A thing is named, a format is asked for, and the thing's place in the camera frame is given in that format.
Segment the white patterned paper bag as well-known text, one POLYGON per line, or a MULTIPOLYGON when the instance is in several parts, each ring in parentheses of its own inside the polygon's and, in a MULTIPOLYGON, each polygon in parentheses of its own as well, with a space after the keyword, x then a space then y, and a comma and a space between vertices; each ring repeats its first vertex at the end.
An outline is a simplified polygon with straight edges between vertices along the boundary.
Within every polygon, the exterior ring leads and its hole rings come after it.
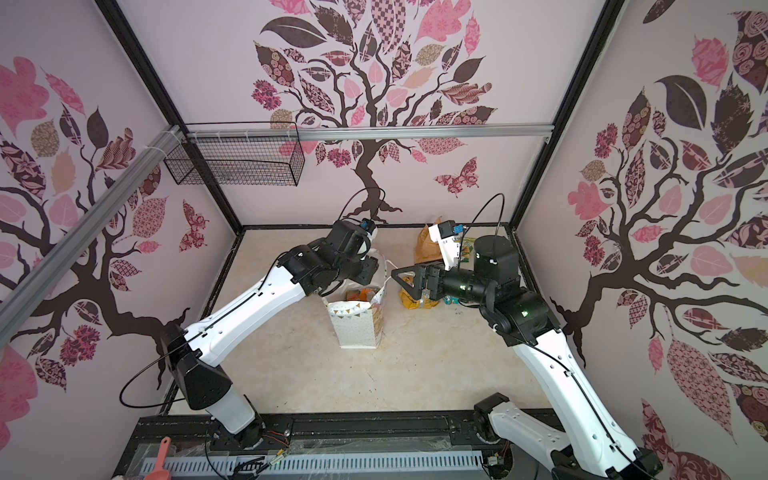
POLYGON ((379 268, 370 285, 362 286, 351 280, 344 280, 337 291, 323 298, 342 349, 376 349, 383 335, 384 302, 392 264, 376 249, 372 251, 371 256, 379 260, 379 268), (345 300, 348 290, 371 286, 379 289, 371 303, 345 300))

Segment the orange snack packet small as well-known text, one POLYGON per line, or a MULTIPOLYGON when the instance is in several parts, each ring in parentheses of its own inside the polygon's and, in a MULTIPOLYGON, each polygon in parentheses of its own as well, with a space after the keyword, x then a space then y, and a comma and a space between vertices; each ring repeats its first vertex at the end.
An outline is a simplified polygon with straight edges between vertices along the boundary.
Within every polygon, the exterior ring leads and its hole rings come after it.
POLYGON ((373 286, 361 289, 350 289, 345 293, 345 300, 371 303, 378 292, 379 289, 373 286))

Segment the yellow green snack packet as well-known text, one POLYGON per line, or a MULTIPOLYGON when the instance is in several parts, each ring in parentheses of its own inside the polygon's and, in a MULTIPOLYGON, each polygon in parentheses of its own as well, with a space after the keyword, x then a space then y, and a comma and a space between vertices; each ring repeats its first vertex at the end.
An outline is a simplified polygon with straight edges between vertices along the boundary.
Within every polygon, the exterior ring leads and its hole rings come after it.
POLYGON ((474 251, 474 238, 464 238, 462 235, 458 235, 456 238, 456 244, 459 247, 457 255, 457 263, 465 264, 469 263, 473 258, 474 251))

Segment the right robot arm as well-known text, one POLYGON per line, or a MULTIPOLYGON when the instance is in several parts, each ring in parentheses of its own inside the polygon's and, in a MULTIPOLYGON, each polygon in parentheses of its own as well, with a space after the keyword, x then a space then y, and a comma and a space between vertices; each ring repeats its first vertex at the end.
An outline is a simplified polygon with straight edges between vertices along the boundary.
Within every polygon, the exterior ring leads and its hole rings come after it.
POLYGON ((652 479, 660 473, 659 457, 636 445, 586 379, 548 304, 522 286, 512 242, 478 238, 469 269, 460 265, 458 243, 446 238, 440 244, 442 260, 395 269, 392 280, 414 300, 453 297, 477 310, 532 372, 562 426, 555 429, 494 394, 475 407, 481 438, 510 442, 555 479, 652 479))

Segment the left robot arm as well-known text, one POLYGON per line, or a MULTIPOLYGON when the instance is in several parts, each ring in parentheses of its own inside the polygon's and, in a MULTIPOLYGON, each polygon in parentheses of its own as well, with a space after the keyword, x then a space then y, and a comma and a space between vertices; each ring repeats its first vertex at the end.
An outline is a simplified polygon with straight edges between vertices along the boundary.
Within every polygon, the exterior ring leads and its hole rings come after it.
POLYGON ((166 329, 163 362, 187 405, 205 411, 238 435, 260 426, 256 409, 221 367, 250 334, 307 296, 333 293, 345 281, 369 284, 379 261, 372 254, 377 225, 340 219, 330 232, 278 255, 265 276, 218 311, 166 329))

